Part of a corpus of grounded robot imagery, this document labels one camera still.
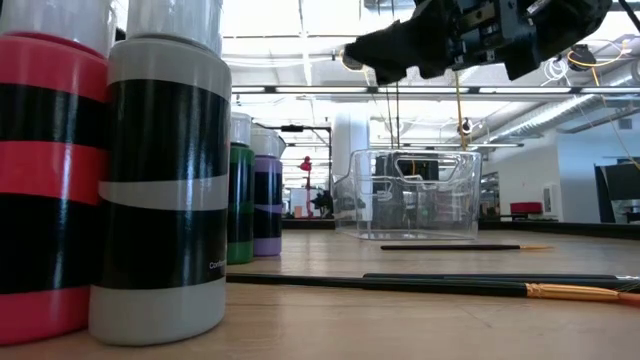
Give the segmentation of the black metal stand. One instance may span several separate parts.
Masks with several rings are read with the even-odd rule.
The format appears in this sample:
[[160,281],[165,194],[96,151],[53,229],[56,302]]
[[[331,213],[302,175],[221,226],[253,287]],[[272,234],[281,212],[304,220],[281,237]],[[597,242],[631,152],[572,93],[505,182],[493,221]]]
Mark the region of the black metal stand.
[[307,174],[299,168],[299,165],[306,156],[311,158],[311,200],[321,190],[328,190],[332,196],[332,129],[329,126],[302,124],[261,126],[275,130],[287,144],[281,157],[283,163],[283,218],[331,220],[323,219],[320,216],[320,211],[316,210],[312,203],[313,217],[307,217],[305,189]]

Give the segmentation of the purple and black paint bottle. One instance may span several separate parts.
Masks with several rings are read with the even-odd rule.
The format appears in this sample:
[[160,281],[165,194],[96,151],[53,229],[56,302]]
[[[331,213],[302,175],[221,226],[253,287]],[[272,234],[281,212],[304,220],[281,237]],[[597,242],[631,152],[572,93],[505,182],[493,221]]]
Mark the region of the purple and black paint bottle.
[[279,256],[282,249],[283,164],[278,158],[278,133],[251,127],[255,153],[253,235],[255,257]]

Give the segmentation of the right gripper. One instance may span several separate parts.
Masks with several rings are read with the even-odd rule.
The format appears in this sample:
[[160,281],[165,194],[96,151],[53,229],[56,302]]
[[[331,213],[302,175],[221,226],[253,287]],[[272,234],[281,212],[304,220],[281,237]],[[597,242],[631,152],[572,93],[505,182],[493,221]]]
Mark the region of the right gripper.
[[535,0],[416,0],[412,17],[356,38],[344,54],[374,68],[378,84],[443,76],[453,70],[502,63],[515,80],[542,61],[537,26],[529,8]]

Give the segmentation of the red and black paint bottle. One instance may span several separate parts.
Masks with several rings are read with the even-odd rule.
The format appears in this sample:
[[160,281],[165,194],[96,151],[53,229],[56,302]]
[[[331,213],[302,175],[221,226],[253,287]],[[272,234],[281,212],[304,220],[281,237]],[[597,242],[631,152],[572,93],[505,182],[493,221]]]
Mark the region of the red and black paint bottle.
[[111,0],[0,0],[0,346],[88,322]]

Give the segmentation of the red object on pole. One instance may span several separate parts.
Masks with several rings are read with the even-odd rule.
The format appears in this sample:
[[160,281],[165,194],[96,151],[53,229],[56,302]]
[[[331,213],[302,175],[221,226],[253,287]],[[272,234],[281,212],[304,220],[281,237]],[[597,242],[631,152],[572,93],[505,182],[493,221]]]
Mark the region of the red object on pole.
[[303,162],[299,165],[299,168],[304,171],[307,176],[306,176],[306,185],[305,185],[305,189],[306,189],[306,210],[307,210],[307,217],[308,218],[312,218],[313,217],[313,210],[311,208],[311,171],[312,171],[312,162],[311,162],[311,158],[309,156],[306,156],[303,160]]

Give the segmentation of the thin brush orange tip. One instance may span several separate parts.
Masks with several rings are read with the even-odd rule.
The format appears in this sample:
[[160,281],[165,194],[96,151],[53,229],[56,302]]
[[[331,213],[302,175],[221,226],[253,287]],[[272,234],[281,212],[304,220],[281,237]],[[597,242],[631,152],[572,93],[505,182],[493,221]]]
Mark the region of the thin brush orange tip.
[[384,251],[504,251],[504,250],[549,250],[545,245],[506,245],[506,244],[464,244],[464,245],[383,245]]

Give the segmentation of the white wall frame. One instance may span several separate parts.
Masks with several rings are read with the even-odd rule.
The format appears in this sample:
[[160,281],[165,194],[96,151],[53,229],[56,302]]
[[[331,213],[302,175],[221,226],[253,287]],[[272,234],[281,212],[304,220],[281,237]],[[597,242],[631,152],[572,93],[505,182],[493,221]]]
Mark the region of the white wall frame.
[[545,216],[556,216],[557,215],[557,204],[556,204],[556,185],[555,184],[546,184],[542,188],[542,196],[543,196],[543,214]]

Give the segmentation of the green and black paint bottle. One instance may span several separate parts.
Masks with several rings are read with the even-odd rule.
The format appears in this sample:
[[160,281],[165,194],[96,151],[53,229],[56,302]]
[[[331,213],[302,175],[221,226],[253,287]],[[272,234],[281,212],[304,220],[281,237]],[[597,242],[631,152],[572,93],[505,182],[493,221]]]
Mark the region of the green and black paint bottle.
[[251,117],[231,114],[227,263],[253,259],[255,153],[251,149]]

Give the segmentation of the black brush silver ferrule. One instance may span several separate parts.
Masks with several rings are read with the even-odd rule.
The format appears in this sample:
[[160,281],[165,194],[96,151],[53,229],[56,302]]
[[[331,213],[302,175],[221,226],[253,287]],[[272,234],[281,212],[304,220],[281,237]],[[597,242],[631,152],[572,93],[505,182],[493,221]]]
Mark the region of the black brush silver ferrule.
[[606,288],[640,293],[640,276],[588,274],[398,274],[365,273],[364,278],[401,279],[458,279],[486,281],[515,281]]

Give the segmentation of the white round pillar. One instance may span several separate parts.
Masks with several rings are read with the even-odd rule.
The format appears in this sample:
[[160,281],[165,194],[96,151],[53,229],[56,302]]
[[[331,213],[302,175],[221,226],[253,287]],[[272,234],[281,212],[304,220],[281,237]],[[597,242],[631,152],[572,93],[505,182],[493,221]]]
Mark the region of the white round pillar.
[[332,196],[337,197],[337,182],[349,171],[351,153],[368,149],[370,110],[365,103],[341,104],[332,121]]

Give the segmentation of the clear plastic bin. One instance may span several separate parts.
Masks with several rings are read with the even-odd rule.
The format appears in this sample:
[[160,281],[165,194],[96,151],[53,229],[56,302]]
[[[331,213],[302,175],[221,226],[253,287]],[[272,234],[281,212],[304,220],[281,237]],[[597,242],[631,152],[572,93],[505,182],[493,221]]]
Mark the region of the clear plastic bin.
[[372,241],[472,240],[481,168],[477,152],[357,150],[333,185],[335,228]]

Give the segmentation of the black panel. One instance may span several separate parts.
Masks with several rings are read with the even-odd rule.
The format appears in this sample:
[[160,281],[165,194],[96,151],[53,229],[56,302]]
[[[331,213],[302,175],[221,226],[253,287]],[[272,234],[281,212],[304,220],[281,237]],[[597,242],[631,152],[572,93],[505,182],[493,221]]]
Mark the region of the black panel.
[[640,170],[632,163],[595,166],[601,223],[640,224]]

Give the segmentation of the grey and black paint bottle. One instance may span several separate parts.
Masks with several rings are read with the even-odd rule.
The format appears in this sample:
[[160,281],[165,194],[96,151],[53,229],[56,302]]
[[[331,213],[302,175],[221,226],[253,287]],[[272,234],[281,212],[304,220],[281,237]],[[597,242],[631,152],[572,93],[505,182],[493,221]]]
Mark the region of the grey and black paint bottle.
[[108,64],[110,158],[90,334],[141,346],[225,313],[231,72],[224,0],[130,0]]

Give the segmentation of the black aluminium table frame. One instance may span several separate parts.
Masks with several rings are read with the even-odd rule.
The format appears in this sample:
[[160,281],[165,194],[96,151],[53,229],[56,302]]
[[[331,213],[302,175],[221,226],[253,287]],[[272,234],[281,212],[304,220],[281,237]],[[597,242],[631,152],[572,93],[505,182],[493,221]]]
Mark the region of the black aluminium table frame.
[[[287,230],[334,230],[333,220],[284,219],[282,227]],[[640,241],[640,225],[610,223],[562,223],[547,221],[479,222],[484,231],[525,231],[565,234],[598,238],[614,238]]]

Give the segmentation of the silver ventilation duct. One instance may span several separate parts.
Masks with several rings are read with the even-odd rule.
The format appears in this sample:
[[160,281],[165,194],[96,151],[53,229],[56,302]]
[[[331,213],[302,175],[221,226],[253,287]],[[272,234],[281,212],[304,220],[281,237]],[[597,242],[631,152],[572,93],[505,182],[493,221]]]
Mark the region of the silver ventilation duct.
[[600,106],[603,98],[640,94],[640,59],[628,61],[605,74],[600,80],[600,86],[592,81],[576,90],[577,93],[574,94],[572,88],[570,97],[566,100],[541,105],[516,117],[502,128],[492,131],[485,142],[495,143],[506,141],[510,137],[543,132]]

